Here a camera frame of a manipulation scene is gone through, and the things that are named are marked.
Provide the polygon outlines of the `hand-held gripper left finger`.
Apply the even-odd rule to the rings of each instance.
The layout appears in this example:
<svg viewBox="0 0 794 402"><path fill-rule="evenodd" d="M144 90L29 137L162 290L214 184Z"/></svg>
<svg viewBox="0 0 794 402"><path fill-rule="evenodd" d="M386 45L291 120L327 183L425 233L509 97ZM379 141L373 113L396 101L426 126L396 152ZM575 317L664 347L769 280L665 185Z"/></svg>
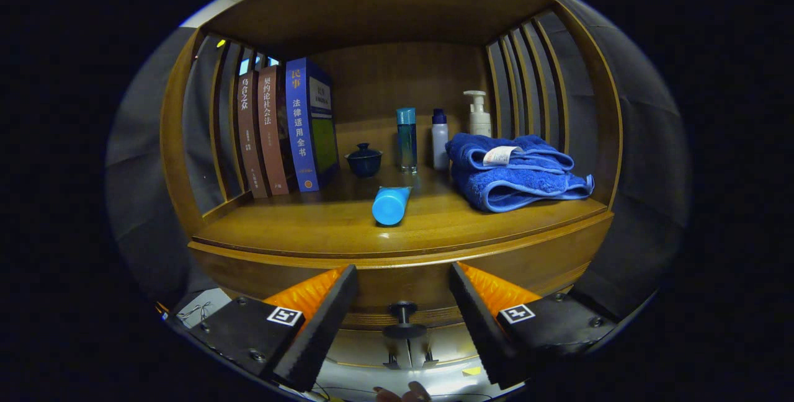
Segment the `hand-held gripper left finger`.
<svg viewBox="0 0 794 402"><path fill-rule="evenodd" d="M182 297L177 331L255 382L312 390L357 294L357 267L258 264L238 271L238 279L220 275L222 286L238 292L226 303Z"/></svg>

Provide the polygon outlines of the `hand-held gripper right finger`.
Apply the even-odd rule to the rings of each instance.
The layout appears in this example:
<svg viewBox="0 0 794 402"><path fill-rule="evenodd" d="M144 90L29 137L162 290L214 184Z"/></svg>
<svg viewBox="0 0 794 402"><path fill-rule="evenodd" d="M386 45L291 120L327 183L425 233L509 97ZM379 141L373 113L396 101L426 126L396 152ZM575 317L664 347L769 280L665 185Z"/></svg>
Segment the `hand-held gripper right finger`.
<svg viewBox="0 0 794 402"><path fill-rule="evenodd" d="M566 293L541 297L462 262L451 266L449 289L489 382L502 390L575 362L617 328Z"/></svg>

